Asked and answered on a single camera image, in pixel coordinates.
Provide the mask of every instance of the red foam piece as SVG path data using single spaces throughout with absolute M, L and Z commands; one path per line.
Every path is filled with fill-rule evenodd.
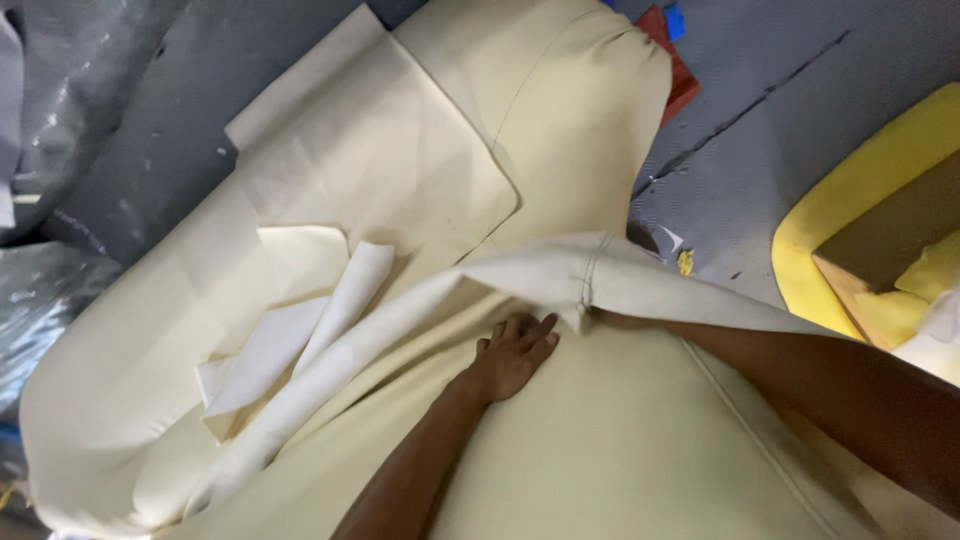
M 670 88 L 670 97 L 666 100 L 666 109 L 663 111 L 663 119 L 660 126 L 663 127 L 670 118 L 673 118 L 680 109 L 687 103 L 693 101 L 693 98 L 700 93 L 700 82 L 690 73 L 684 61 L 680 60 L 677 49 L 670 41 L 669 34 L 666 31 L 666 19 L 663 18 L 663 12 L 657 6 L 652 6 L 636 20 L 635 26 L 650 37 L 657 45 L 670 53 L 673 85 Z

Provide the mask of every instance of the floor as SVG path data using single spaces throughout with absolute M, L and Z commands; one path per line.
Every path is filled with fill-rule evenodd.
M 393 28 L 424 1 L 369 3 Z M 116 136 L 43 233 L 136 262 L 232 170 L 224 125 L 358 4 L 191 3 Z M 616 7 L 633 20 L 651 4 Z M 662 249 L 672 243 L 661 226 L 682 237 L 697 277 L 782 307 L 774 229 L 863 140 L 960 80 L 960 2 L 680 5 L 687 32 L 676 46 L 703 90 L 658 134 L 631 218 Z

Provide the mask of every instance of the yellow foam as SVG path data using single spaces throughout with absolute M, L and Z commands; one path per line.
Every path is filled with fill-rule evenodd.
M 774 233 L 771 259 L 790 312 L 862 339 L 810 255 L 958 148 L 960 83 L 950 83 L 884 126 L 815 185 Z

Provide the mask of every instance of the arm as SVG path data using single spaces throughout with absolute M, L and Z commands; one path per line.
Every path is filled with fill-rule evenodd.
M 424 537 L 444 481 L 487 405 L 513 397 L 553 354 L 557 317 L 511 316 L 477 342 L 477 358 L 447 385 L 383 462 L 334 531 L 335 540 Z
M 960 388 L 837 337 L 649 321 L 696 343 L 783 400 L 887 478 L 960 519 Z

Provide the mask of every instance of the hand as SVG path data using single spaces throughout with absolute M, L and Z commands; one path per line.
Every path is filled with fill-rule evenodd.
M 477 341 L 477 358 L 462 374 L 463 382 L 484 405 L 512 398 L 557 348 L 556 324 L 555 314 L 542 321 L 530 313 L 511 315 L 494 327 L 490 339 Z

